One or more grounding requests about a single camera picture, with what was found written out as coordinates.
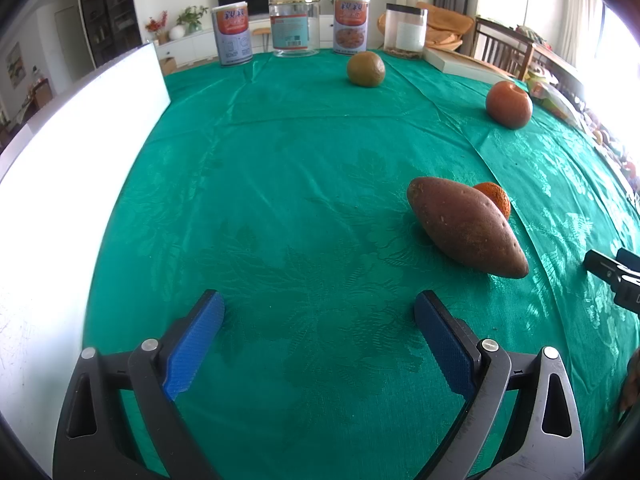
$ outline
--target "plastic jar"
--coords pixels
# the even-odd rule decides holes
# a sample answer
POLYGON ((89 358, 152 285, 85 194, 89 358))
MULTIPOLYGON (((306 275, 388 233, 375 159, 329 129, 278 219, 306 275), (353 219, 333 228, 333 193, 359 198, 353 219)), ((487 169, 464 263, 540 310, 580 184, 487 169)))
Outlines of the plastic jar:
POLYGON ((405 59, 422 59, 427 10, 386 4, 384 51, 405 59))
POLYGON ((334 52, 352 56, 367 49, 369 0, 335 0, 334 52))
POLYGON ((269 0, 273 54, 312 56, 320 52, 319 0, 269 0))
POLYGON ((220 65, 233 66, 250 61, 254 52, 246 2, 214 7, 211 19, 220 65))

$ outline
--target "black clip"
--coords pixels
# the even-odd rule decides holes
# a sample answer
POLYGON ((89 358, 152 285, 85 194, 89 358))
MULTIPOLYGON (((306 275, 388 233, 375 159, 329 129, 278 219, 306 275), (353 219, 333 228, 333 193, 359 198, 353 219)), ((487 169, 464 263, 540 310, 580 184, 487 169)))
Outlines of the black clip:
POLYGON ((616 259, 598 251, 584 255, 584 268, 604 282, 616 293, 613 302, 631 312, 640 314, 640 258, 626 249, 618 250, 616 259))
POLYGON ((159 480, 143 465, 119 390, 133 390, 158 456, 172 480, 218 480, 172 399, 188 388, 224 316, 222 297, 207 290, 189 315, 159 340, 100 355, 85 348, 62 405, 53 456, 61 480, 159 480))
POLYGON ((492 339, 478 340, 432 290, 418 295, 414 313, 447 383, 466 400, 415 480, 468 478, 507 390, 518 390, 509 426, 491 468, 473 478, 577 479, 583 473, 578 411, 555 348, 519 354, 492 339))

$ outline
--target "can label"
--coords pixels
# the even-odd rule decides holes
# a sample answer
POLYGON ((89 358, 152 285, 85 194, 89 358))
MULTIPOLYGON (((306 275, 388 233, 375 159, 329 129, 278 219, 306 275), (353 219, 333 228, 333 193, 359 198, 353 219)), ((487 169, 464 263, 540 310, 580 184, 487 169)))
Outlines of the can label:
POLYGON ((254 55, 246 7, 218 10, 213 18, 220 65, 242 63, 254 55))
POLYGON ((271 35, 277 50, 306 50, 309 39, 306 14, 272 16, 271 35))
POLYGON ((334 9, 334 52, 356 54, 367 49, 367 2, 336 0, 334 9))

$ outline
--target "sweet potato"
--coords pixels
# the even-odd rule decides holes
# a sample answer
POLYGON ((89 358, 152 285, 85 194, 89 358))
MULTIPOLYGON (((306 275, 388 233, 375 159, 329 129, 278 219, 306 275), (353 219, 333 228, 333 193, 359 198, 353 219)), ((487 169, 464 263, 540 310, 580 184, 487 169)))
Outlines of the sweet potato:
POLYGON ((482 192, 446 178, 414 178, 406 196, 420 224, 447 256, 473 269, 524 278, 529 263, 509 223, 482 192))

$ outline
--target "tangerine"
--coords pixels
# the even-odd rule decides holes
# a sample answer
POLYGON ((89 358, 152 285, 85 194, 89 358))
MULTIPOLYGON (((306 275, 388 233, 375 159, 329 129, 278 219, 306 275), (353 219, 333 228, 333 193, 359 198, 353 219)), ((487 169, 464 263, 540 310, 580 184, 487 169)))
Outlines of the tangerine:
POLYGON ((511 202, 505 190, 493 182, 481 182, 480 184, 476 184, 474 188, 487 195, 504 217, 507 220, 509 219, 511 215, 511 202))

